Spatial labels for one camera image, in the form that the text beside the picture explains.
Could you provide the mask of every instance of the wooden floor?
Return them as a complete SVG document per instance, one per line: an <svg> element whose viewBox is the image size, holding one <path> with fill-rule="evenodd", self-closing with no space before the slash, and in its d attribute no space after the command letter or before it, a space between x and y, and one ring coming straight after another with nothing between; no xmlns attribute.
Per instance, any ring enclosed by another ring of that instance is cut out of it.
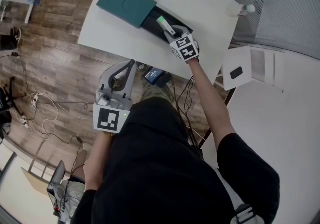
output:
<svg viewBox="0 0 320 224"><path fill-rule="evenodd" d="M48 94L59 102L93 103L103 72L112 65L126 60L108 52L77 44L92 1L40 0L40 5L33 9L28 25L24 24L28 11L26 5L10 4L7 8L6 19L0 23L0 34L9 34L13 26L22 28L22 40L17 51L22 56L26 67L27 83L31 93ZM0 57L8 54L11 54L11 51L1 51ZM0 60L0 86L8 84L12 76L16 77L14 93L27 94L21 60L14 57L2 58ZM176 76L174 81L177 94L180 95L188 81ZM219 92L225 99L227 93L221 89ZM139 102L141 95L141 75L137 74L132 92L133 102ZM192 127L203 136L209 127L195 86L191 91L191 97L193 103L188 115ZM181 106L185 99L185 96L181 97ZM40 100L50 102L46 98L40 98ZM29 132L16 119L16 113L11 110L13 122L9 139L34 156L43 141L42 138L48 138L37 132L36 129L44 132L43 121L55 119L57 110L52 104L40 104L35 116L29 94L16 103L28 119L35 117L35 126L29 122L33 133ZM92 104L88 105L88 109L84 108L83 103L61 103L61 105L76 116L83 118L93 116ZM77 119L61 108L59 108L57 121L46 121L44 126L48 133L56 134L61 140L51 135L50 139L43 144L38 158L53 167L63 160L68 171L72 168L80 146L75 139L71 140L71 138L79 136L83 141L93 144L97 134L93 129L92 120Z"/></svg>

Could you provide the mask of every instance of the green box lid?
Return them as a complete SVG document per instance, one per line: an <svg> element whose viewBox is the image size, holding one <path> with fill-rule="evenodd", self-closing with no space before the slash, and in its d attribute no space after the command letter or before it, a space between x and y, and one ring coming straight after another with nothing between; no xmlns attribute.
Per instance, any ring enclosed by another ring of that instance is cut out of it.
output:
<svg viewBox="0 0 320 224"><path fill-rule="evenodd" d="M156 4L154 0L99 0L96 5L140 28Z"/></svg>

